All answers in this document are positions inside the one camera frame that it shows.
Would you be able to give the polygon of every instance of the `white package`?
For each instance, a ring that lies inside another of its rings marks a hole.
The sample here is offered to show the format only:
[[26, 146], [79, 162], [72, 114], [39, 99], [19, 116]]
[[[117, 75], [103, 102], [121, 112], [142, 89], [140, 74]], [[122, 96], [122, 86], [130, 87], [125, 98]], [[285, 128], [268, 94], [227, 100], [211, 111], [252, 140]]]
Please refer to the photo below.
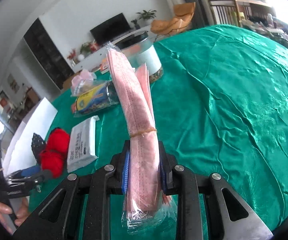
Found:
[[98, 158], [95, 155], [95, 122], [98, 120], [99, 117], [95, 115], [73, 127], [67, 156], [69, 173]]

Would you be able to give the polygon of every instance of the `silver screw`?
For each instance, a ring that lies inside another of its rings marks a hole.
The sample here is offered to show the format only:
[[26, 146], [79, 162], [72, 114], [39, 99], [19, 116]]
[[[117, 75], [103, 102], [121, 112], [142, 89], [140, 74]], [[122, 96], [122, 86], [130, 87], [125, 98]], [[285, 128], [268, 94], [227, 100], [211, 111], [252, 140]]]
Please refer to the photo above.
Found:
[[67, 179], [68, 179], [68, 180], [75, 180], [76, 178], [77, 178], [77, 175], [74, 174], [74, 173], [71, 173], [71, 174], [69, 174], [69, 175], [67, 176]]
[[183, 166], [183, 165], [176, 165], [176, 166], [175, 166], [175, 170], [177, 170], [177, 171], [183, 171], [183, 170], [184, 170], [184, 166]]
[[216, 180], [219, 180], [219, 179], [221, 179], [221, 175], [218, 174], [218, 173], [213, 173], [213, 174], [212, 174], [212, 178], [213, 178], [213, 179], [216, 179]]
[[105, 165], [104, 169], [105, 169], [105, 171], [112, 171], [114, 169], [114, 166], [111, 164], [107, 164], [107, 165]]

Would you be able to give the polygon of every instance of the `tv screen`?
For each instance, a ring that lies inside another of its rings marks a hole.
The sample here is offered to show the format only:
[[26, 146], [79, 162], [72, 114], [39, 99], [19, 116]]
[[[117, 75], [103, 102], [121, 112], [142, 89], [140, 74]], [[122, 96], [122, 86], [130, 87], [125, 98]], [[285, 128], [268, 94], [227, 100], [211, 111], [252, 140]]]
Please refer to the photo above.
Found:
[[115, 37], [131, 29], [124, 14], [120, 13], [91, 29], [91, 33], [99, 45], [112, 41]]

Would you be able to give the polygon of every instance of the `red yarn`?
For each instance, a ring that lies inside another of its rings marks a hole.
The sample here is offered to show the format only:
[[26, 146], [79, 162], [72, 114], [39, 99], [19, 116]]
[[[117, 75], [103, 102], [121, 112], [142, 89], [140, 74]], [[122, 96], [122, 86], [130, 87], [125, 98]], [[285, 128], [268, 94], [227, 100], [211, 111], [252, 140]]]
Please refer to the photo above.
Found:
[[61, 176], [65, 161], [61, 153], [44, 150], [40, 153], [40, 158], [42, 170], [50, 170], [54, 179]]
[[54, 129], [47, 141], [46, 150], [57, 151], [63, 155], [64, 159], [67, 158], [69, 146], [69, 134], [61, 128]]

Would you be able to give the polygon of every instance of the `table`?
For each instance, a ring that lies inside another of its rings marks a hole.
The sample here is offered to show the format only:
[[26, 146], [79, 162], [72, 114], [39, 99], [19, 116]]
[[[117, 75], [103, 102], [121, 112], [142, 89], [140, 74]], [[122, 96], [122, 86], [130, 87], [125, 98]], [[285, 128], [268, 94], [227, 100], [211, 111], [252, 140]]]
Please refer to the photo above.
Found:
[[[195, 173], [220, 173], [273, 230], [288, 216], [288, 49], [248, 30], [214, 25], [154, 44], [164, 76], [151, 85], [157, 135], [166, 152]], [[72, 127], [74, 98], [66, 91], [53, 105], [50, 130]], [[97, 113], [94, 163], [109, 163], [129, 138], [120, 105]], [[67, 172], [33, 192], [34, 209]], [[111, 198], [112, 239], [132, 239], [121, 228], [123, 197]], [[158, 228], [137, 239], [174, 239]]]

